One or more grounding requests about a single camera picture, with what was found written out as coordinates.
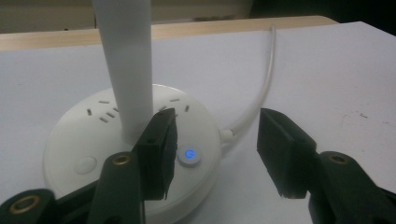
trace wooden edge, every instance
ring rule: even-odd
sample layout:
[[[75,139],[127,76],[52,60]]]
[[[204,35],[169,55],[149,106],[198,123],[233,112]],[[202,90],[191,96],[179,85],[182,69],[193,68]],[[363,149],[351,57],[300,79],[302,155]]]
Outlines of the wooden edge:
[[[160,39],[191,35],[267,30],[271,24],[275,24],[277,29],[286,29],[336,23],[338,22],[322,16],[306,16],[156,24],[151,26],[151,36],[153,39]],[[0,35],[0,51],[98,44],[101,44],[101,40],[97,29]]]

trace power cord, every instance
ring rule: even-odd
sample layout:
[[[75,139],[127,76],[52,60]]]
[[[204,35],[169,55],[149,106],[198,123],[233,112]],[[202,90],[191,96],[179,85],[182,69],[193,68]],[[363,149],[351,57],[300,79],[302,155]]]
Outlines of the power cord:
[[[265,100],[267,92],[270,87],[271,77],[274,70],[274,58],[275,58],[275,47],[276,47],[276,27],[272,24],[271,28],[271,50],[270,50],[270,57],[268,60],[268,69],[267,74],[264,79],[264,83],[262,86],[262,91],[260,92],[259,97],[257,98],[256,102],[254,102],[253,107],[251,107],[246,113],[244,119],[241,119],[236,122],[236,124],[229,129],[221,130],[221,139],[223,143],[232,142],[235,137],[240,134],[242,131],[246,129],[246,127],[256,118],[259,114],[260,108]]]

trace dark background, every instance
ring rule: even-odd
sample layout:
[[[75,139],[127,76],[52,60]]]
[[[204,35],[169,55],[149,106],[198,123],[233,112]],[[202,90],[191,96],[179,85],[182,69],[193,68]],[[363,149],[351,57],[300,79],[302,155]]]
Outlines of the dark background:
[[[254,0],[250,18],[320,15],[338,22],[364,21],[396,35],[396,7],[390,0]]]

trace white power strip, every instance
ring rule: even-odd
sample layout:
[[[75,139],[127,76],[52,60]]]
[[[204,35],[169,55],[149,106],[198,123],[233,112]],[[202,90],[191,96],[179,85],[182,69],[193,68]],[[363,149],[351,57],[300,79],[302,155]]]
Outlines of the white power strip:
[[[145,202],[147,223],[173,223],[186,216],[213,186],[221,158],[219,128],[197,100],[173,88],[153,85],[154,113],[177,113],[175,177],[166,200]],[[60,198],[97,180],[110,155],[129,151],[121,139],[112,89],[97,92],[66,112],[47,143],[44,170]]]

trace white pole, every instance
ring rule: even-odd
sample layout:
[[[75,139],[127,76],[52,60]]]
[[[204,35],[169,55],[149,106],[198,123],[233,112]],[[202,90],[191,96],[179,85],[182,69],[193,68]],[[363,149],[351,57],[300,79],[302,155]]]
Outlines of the white pole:
[[[92,0],[126,143],[152,117],[149,0]]]

